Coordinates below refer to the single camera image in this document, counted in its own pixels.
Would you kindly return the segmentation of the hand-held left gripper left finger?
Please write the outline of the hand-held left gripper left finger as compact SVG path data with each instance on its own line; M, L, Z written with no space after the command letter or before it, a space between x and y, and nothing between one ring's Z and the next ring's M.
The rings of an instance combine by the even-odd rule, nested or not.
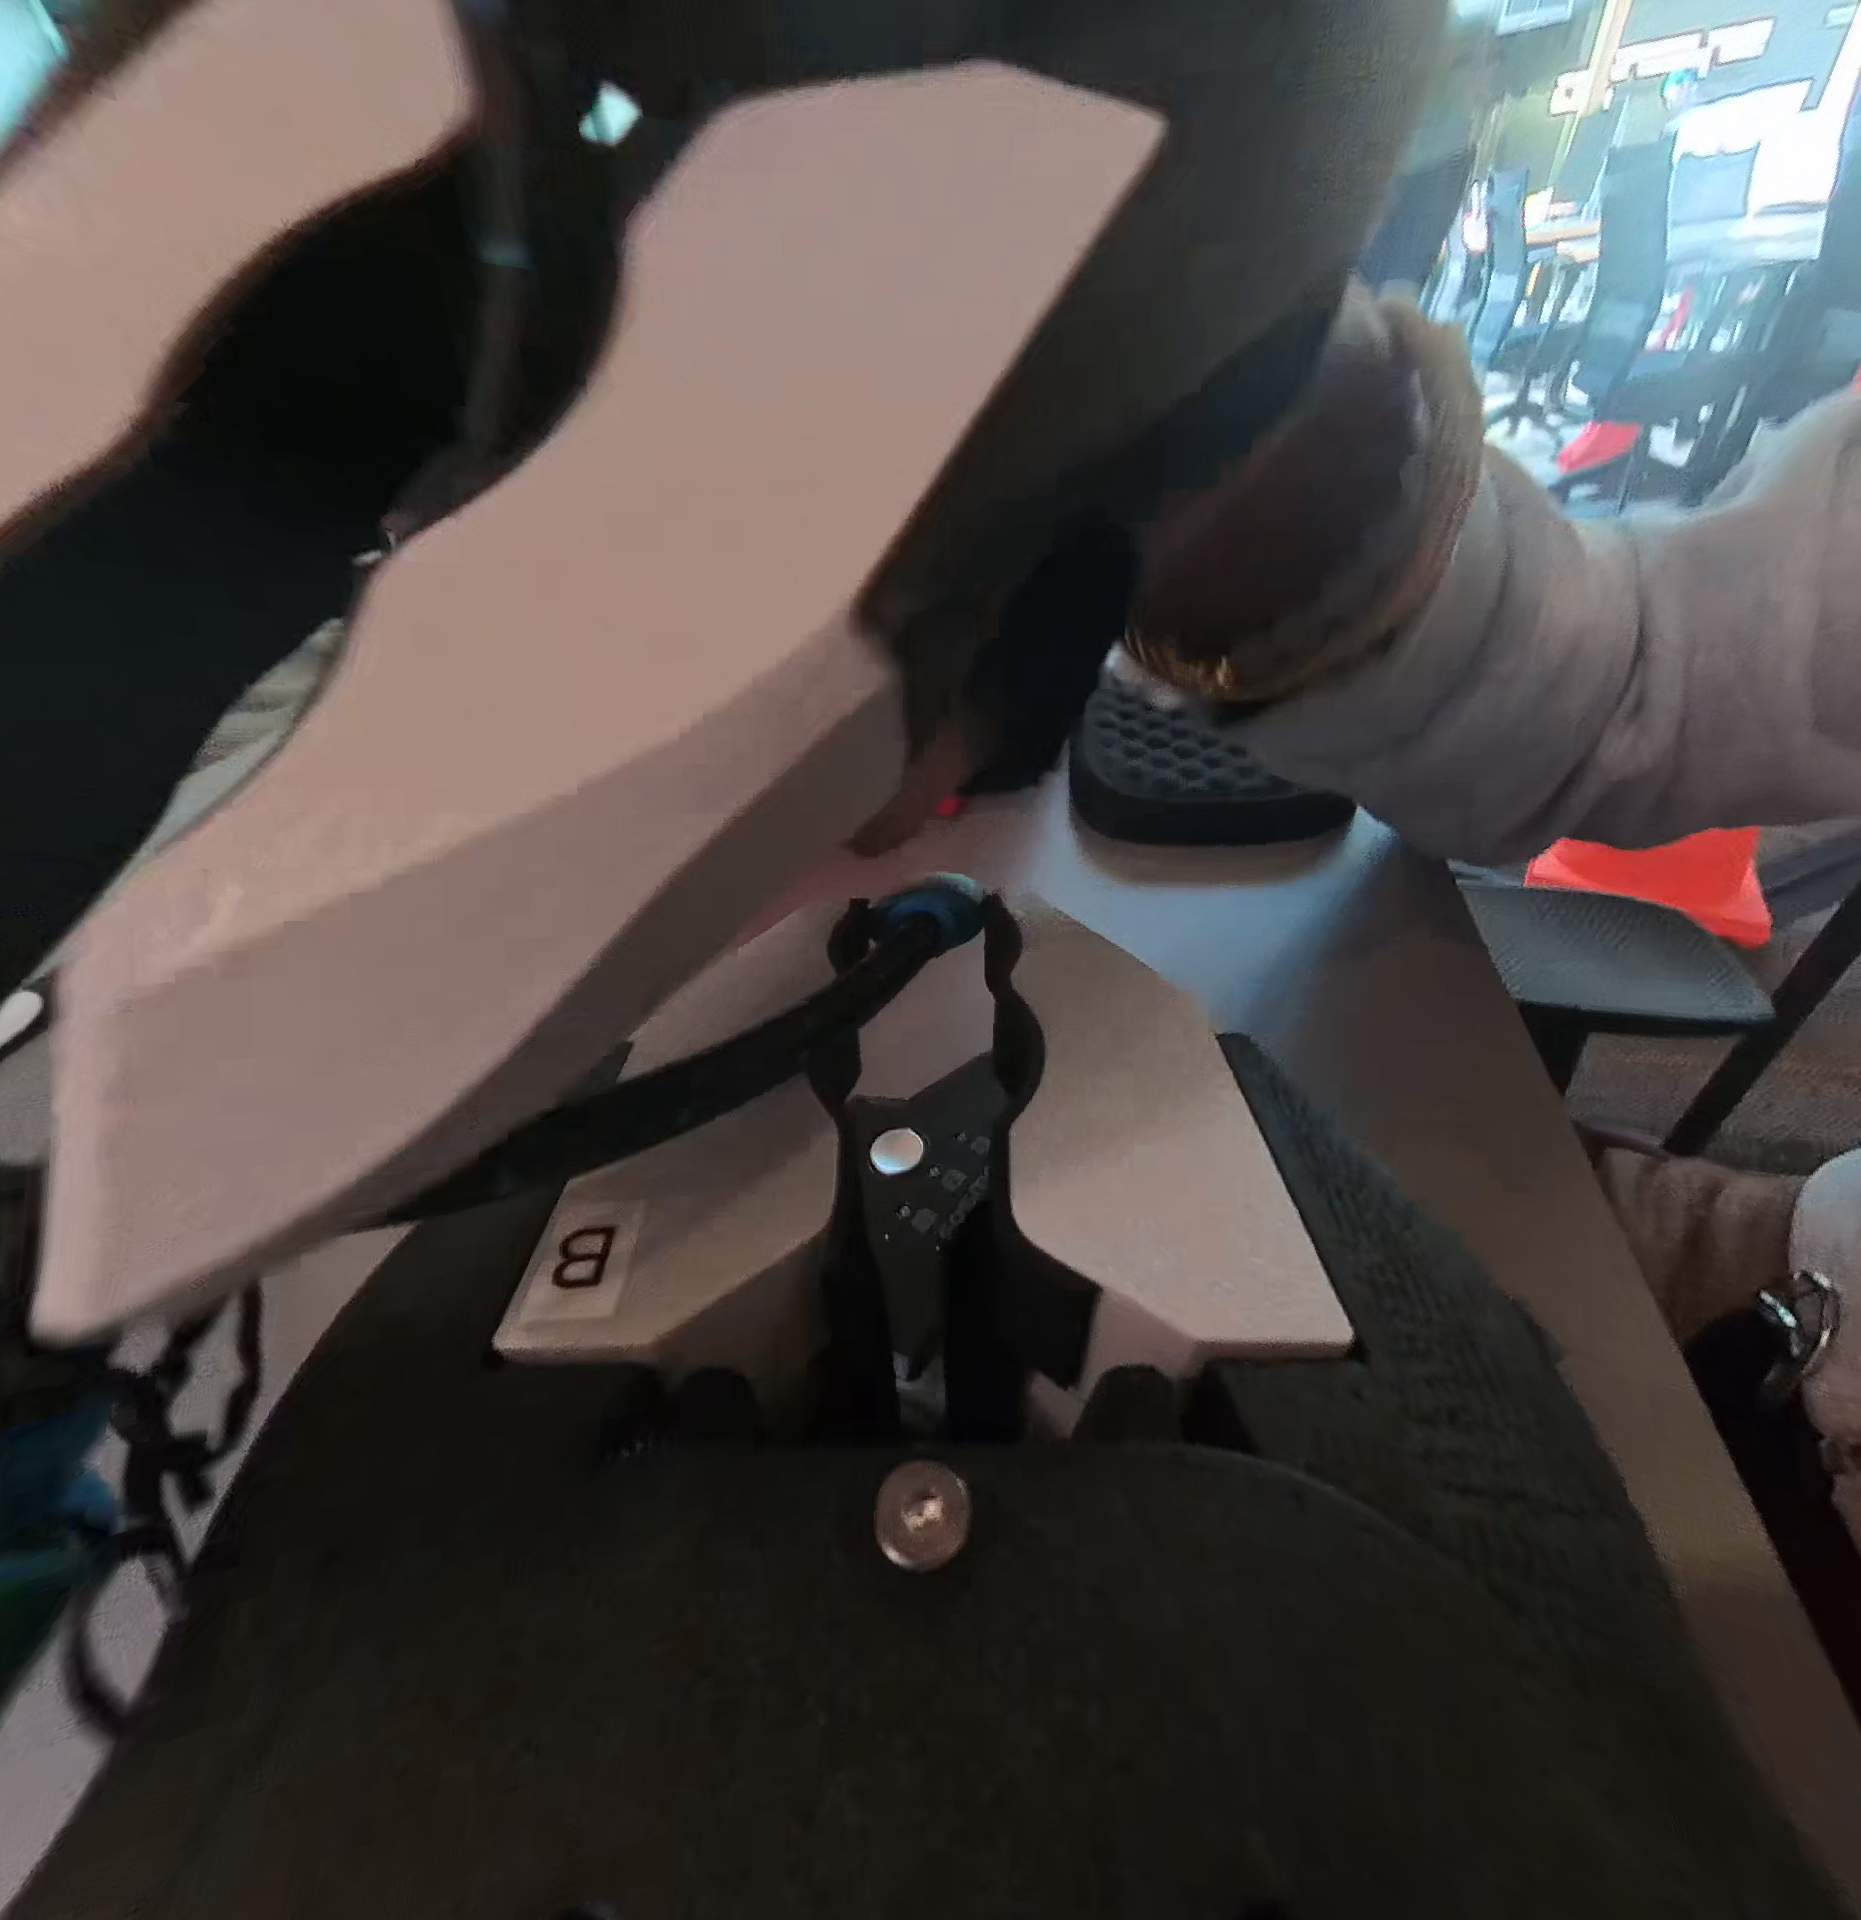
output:
M559 1194L491 1349L530 1366L809 1370L838 1133L803 1070Z

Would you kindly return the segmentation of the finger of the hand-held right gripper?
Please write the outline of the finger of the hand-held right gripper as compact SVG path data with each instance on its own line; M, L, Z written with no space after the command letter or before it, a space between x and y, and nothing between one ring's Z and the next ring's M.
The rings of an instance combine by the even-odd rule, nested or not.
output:
M0 183L0 553L134 455L276 253L449 150L451 5L192 5Z
M61 956L33 1331L352 1232L547 1113L895 788L852 607L1157 150L969 62L726 109L556 434Z

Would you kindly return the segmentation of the person's right hand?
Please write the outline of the person's right hand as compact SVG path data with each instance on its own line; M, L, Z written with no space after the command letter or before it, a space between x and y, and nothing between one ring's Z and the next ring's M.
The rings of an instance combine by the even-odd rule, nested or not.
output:
M1464 336L1350 281L1274 432L1152 526L1128 658L1214 709L1272 709L1384 658L1434 597L1481 486Z

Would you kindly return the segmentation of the red plastic bin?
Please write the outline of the red plastic bin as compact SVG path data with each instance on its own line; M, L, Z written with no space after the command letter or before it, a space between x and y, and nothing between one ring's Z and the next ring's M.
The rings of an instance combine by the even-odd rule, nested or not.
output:
M1758 827L1686 835L1646 849L1561 838L1527 863L1523 886L1666 908L1717 940L1760 950L1773 939L1758 876L1760 838Z

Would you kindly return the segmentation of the silver wrist watch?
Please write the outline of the silver wrist watch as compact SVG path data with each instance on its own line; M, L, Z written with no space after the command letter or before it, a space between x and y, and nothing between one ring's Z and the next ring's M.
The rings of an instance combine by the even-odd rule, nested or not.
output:
M1776 1411L1794 1404L1830 1356L1844 1319L1841 1289L1814 1267L1797 1267L1758 1293L1758 1316L1771 1342L1758 1400Z

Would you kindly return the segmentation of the black mesh chair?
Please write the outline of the black mesh chair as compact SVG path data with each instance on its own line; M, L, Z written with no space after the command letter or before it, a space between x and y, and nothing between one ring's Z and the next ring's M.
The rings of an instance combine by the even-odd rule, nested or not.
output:
M1672 908L1458 881L1508 995L1603 1034L1736 1036L1773 1017L1732 948Z

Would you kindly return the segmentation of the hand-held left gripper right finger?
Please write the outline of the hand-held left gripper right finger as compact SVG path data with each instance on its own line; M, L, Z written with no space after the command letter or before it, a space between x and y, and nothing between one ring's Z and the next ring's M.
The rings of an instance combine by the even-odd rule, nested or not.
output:
M1043 1036L1010 1127L1030 1247L1089 1285L1073 1366L1342 1359L1354 1331L1204 1005L1070 913L1018 905Z

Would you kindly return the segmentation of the black textured pad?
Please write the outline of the black textured pad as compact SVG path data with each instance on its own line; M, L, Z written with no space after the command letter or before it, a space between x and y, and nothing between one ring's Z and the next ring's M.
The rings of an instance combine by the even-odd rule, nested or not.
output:
M1070 744L1073 819L1116 845L1245 851L1344 835L1356 808L1263 769L1214 709L1116 646Z

